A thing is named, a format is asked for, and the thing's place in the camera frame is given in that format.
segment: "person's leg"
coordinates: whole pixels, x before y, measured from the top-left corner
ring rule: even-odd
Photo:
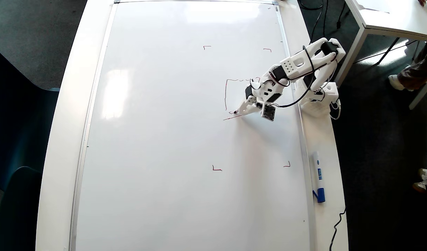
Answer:
[[[427,82],[427,43],[415,60],[416,64],[406,67],[397,78],[408,90],[419,89]]]

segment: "table leg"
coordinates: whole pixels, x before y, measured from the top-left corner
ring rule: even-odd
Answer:
[[[419,40],[416,43],[416,48],[414,49],[413,57],[411,58],[411,63],[414,62],[414,57],[416,56],[416,51],[418,51],[418,46],[419,46]]]
[[[374,65],[379,65],[382,62],[382,60],[384,60],[384,57],[387,56],[387,54],[390,52],[390,50],[393,48],[393,46],[395,46],[395,44],[398,42],[398,40],[399,40],[399,38],[395,38],[395,40],[390,45],[390,47],[387,49],[387,51],[384,53],[384,55],[382,55],[382,58],[379,59],[379,61]]]
[[[336,79],[334,80],[337,83],[337,86],[340,87],[345,77],[347,76],[348,71],[350,70],[354,59],[356,59],[357,54],[359,53],[360,48],[364,44],[365,38],[367,37],[368,32],[364,27],[360,27],[359,32],[354,39],[353,45],[350,48],[350,51],[345,57],[344,64],[342,65],[339,73],[337,73]]]
[[[418,95],[414,98],[414,100],[410,103],[409,109],[413,110],[413,108],[419,103],[419,101],[424,97],[427,93],[427,83],[419,90]]]

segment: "whiteboard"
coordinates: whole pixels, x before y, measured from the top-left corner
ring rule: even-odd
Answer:
[[[277,14],[255,2],[113,5],[75,250],[310,250],[296,108],[274,122],[229,113],[285,58]],[[293,102],[291,89],[277,102]]]

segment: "blue marker cap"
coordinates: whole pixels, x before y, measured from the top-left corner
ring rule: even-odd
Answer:
[[[325,189],[319,188],[317,189],[317,202],[322,203],[325,202]]]

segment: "hand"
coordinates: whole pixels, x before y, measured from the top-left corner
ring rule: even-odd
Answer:
[[[424,5],[426,4],[427,0],[418,0],[418,2],[419,2],[419,4],[420,4],[421,6],[423,6],[423,7],[424,7]]]

